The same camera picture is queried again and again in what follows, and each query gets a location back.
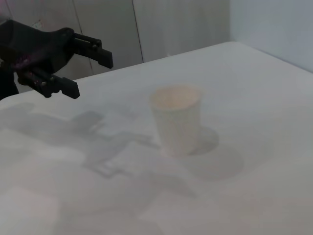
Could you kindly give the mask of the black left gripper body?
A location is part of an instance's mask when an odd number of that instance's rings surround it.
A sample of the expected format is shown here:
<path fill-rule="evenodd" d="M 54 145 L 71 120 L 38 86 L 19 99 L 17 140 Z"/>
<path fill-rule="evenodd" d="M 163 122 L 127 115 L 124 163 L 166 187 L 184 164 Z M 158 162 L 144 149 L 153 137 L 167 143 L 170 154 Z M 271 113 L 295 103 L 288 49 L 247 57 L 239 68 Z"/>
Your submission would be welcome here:
<path fill-rule="evenodd" d="M 72 58 L 74 31 L 43 32 L 14 20 L 0 25 L 0 97 L 18 94 L 17 71 L 39 68 L 55 75 Z"/>

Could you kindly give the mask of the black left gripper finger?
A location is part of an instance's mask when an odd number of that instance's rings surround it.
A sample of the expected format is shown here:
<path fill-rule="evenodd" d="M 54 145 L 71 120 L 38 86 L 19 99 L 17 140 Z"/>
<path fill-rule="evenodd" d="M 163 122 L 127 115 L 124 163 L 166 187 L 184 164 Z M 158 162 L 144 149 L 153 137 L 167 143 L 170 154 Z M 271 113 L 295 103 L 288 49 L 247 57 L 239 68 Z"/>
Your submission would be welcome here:
<path fill-rule="evenodd" d="M 78 84 L 65 77 L 45 72 L 39 68 L 17 71 L 18 82 L 21 85 L 29 86 L 45 98 L 50 98 L 52 94 L 62 92 L 62 94 L 77 99 L 80 96 Z"/>
<path fill-rule="evenodd" d="M 101 40 L 74 33 L 72 46 L 75 54 L 97 61 L 108 69 L 113 68 L 112 52 L 102 48 Z"/>

